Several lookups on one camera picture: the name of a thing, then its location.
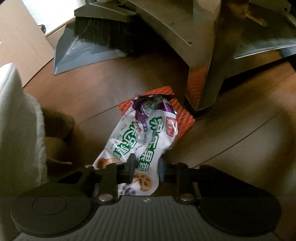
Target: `orange textured mat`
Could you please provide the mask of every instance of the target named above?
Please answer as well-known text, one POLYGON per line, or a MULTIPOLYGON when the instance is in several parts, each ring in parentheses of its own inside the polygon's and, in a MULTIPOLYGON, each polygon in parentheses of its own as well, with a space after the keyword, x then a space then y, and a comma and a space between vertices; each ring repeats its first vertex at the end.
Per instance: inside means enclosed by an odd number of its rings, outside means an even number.
MULTIPOLYGON (((174 92, 170 86, 164 86, 164 87, 160 87, 158 89, 154 89, 146 93, 143 93, 142 95, 151 95, 151 94, 173 95, 174 92)), ((178 135, 175 139, 175 142, 177 142, 193 126, 195 119, 187 110, 185 110, 181 106, 181 104, 176 98, 172 99, 170 102, 174 110, 177 112, 178 135)), ((129 100, 119 104, 118 108, 121 110, 121 115, 124 115, 124 113, 129 109, 130 106, 131 106, 131 103, 129 100)))

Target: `silver rivet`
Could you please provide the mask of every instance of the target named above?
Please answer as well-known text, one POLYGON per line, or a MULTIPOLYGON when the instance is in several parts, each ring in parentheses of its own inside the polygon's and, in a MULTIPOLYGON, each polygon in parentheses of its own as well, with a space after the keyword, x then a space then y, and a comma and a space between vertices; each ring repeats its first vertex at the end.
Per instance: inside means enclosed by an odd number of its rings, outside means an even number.
POLYGON ((190 202, 194 199, 194 196, 190 193, 185 193, 180 195, 180 199, 185 202, 190 202))
POLYGON ((112 200, 113 196, 111 194, 102 194, 98 198, 102 202, 109 202, 112 200))

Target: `circular cover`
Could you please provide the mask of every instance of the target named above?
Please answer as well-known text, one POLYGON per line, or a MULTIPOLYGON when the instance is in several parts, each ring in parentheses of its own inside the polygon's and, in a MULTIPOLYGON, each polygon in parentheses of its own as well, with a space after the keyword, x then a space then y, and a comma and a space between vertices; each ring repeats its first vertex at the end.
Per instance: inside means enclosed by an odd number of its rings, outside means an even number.
POLYGON ((22 232, 46 237, 73 230, 91 211, 91 201, 83 193, 67 184, 47 184, 17 198, 11 216, 22 232))
POLYGON ((275 229, 281 206, 274 197, 203 198, 200 212, 216 228, 239 236, 257 236, 275 229))

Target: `packaging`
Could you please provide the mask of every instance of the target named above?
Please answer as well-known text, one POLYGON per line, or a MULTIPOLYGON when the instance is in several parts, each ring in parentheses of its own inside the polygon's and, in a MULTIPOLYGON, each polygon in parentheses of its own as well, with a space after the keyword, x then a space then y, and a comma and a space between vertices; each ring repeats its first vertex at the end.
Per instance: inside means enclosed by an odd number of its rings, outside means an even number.
POLYGON ((104 150, 93 163, 105 168, 110 163, 124 163, 135 153, 138 164, 131 184, 118 185, 118 195, 151 195, 158 187, 158 160, 178 134, 171 95, 139 96, 132 100, 104 150))

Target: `white cloth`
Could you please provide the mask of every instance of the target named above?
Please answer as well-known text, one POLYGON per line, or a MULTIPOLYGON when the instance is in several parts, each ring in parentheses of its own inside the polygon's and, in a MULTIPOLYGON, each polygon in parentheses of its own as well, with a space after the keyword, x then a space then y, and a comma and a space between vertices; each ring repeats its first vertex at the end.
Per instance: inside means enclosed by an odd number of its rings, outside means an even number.
POLYGON ((17 230, 11 202, 46 179, 44 119, 34 97, 23 92, 13 64, 0 68, 0 240, 17 230))

